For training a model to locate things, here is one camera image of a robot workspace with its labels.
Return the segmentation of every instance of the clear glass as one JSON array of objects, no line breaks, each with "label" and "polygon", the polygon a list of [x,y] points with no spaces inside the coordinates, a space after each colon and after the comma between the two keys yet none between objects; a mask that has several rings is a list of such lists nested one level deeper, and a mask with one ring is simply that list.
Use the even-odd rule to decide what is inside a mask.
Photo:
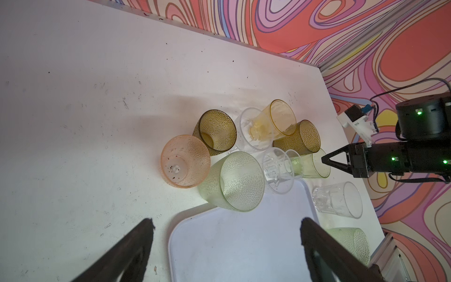
[{"label": "clear glass", "polygon": [[191,188],[205,180],[211,159],[205,144],[191,135],[179,135],[164,146],[160,166],[163,179],[171,186]]},{"label": "clear glass", "polygon": [[302,178],[302,167],[299,166],[301,156],[293,149],[286,150],[286,155],[290,158],[293,167],[293,177],[295,179]]},{"label": "clear glass", "polygon": [[310,121],[300,121],[295,129],[295,132],[290,136],[278,140],[274,138],[272,145],[284,151],[293,149],[301,156],[319,151],[321,140],[316,127]]},{"label": "clear glass", "polygon": [[[266,126],[267,117],[271,126]],[[282,100],[274,100],[260,115],[258,115],[250,129],[252,139],[268,141],[291,135],[296,129],[296,117],[290,106]]]},{"label": "clear glass", "polygon": [[196,136],[207,146],[210,156],[229,151],[236,141],[236,128],[233,120],[223,111],[206,111],[194,128]]},{"label": "clear glass", "polygon": [[340,227],[327,229],[326,232],[356,257],[356,259],[368,266],[370,260],[369,245],[362,229]]},{"label": "clear glass", "polygon": [[229,151],[244,151],[247,153],[262,152],[272,146],[273,131],[269,117],[266,115],[260,116],[260,127],[270,131],[271,137],[268,140],[258,140],[251,134],[251,129],[254,126],[255,118],[262,114],[262,111],[257,108],[245,109],[239,117],[235,120],[236,125],[236,143],[235,146]]},{"label": "clear glass", "polygon": [[317,187],[312,192],[312,198],[319,212],[352,218],[362,216],[362,198],[351,182]]},{"label": "clear glass", "polygon": [[295,176],[301,175],[301,178],[327,178],[331,173],[331,167],[322,163],[321,158],[325,155],[326,153],[319,149],[316,153],[291,159]]},{"label": "clear glass", "polygon": [[215,163],[198,189],[202,198],[215,206],[248,212],[263,198],[265,177],[254,157],[238,151]]},{"label": "clear glass", "polygon": [[266,183],[275,194],[286,194],[293,187],[295,181],[290,158],[279,148],[269,148],[257,155],[265,175]]}]

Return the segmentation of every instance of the tray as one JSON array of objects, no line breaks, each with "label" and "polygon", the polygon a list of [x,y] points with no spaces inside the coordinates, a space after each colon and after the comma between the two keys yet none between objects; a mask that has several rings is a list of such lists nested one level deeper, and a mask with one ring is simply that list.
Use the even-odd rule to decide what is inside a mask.
[{"label": "tray", "polygon": [[311,281],[301,245],[304,217],[318,218],[307,184],[265,194],[248,213],[214,208],[181,221],[169,238],[173,282]]}]

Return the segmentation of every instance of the black cable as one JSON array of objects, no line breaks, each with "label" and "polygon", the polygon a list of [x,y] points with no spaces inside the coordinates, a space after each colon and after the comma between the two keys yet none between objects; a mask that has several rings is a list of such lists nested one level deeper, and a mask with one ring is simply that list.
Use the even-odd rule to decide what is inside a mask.
[{"label": "black cable", "polygon": [[396,182],[401,182],[401,183],[424,183],[424,182],[445,182],[447,184],[450,183],[449,176],[447,178],[443,177],[444,179],[440,179],[440,178],[436,178],[436,177],[425,177],[425,178],[414,178],[414,179],[395,179],[395,178],[393,178],[391,173],[389,173],[388,177],[391,180],[394,180]]},{"label": "black cable", "polygon": [[396,89],[393,89],[393,90],[390,90],[390,91],[387,91],[387,92],[384,92],[384,93],[381,93],[381,94],[378,94],[378,95],[375,95],[375,96],[371,97],[369,100],[376,105],[376,108],[373,111],[373,122],[374,122],[374,128],[376,128],[376,131],[379,132],[379,127],[376,124],[376,117],[379,115],[379,104],[376,101],[373,100],[374,98],[377,98],[377,97],[385,95],[385,94],[393,93],[393,92],[396,92],[396,91],[399,91],[399,90],[402,90],[402,89],[406,89],[406,88],[415,86],[417,84],[420,84],[420,83],[423,83],[423,82],[426,82],[426,81],[431,81],[431,80],[439,80],[439,81],[443,82],[444,84],[446,84],[446,86],[448,87],[449,91],[451,92],[451,85],[449,84],[449,82],[447,82],[444,79],[440,79],[440,78],[435,78],[434,77],[434,78],[430,78],[430,79],[423,79],[423,80],[420,80],[418,82],[409,84],[407,86],[396,88]]}]

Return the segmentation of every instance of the swirly wallpaper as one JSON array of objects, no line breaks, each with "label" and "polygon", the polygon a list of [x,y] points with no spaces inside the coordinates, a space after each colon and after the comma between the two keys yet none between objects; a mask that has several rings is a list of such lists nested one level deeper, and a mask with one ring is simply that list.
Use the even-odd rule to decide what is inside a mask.
[{"label": "swirly wallpaper", "polygon": [[[451,80],[451,2],[426,1],[371,38],[361,50],[322,72],[337,113],[365,105],[376,94],[429,77]],[[442,83],[423,83],[380,97],[376,143],[397,141],[395,104],[446,92]],[[350,142],[359,141],[347,131]],[[409,174],[403,178],[426,177]],[[399,241],[412,281],[451,278],[451,190],[442,183],[401,184],[377,173],[366,181],[381,226]]]},{"label": "swirly wallpaper", "polygon": [[[347,49],[362,31],[401,0],[115,0],[147,13],[320,65]],[[323,70],[341,113],[353,104],[424,78],[451,81],[451,2],[422,1],[355,50]],[[436,82],[379,98],[377,143],[397,141],[395,104],[446,91]],[[359,141],[345,130],[350,142]],[[426,177],[406,174],[403,178]],[[366,181],[383,229],[392,232],[412,281],[451,277],[451,190],[439,183],[400,184],[377,173]]]}]

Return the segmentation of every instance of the table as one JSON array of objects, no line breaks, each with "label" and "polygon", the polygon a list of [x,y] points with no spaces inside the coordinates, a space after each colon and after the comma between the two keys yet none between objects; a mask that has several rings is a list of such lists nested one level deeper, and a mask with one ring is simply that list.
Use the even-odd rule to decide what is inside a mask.
[{"label": "table", "polygon": [[[171,228],[210,207],[196,188],[167,185],[158,160],[206,110],[234,119],[279,98],[326,152],[347,143],[316,67],[89,1],[2,8],[2,281],[71,280],[145,217],[156,226],[145,281],[168,281]],[[320,221],[361,227],[372,251],[383,234],[363,181],[332,169],[310,184],[345,180],[362,218]]]}]

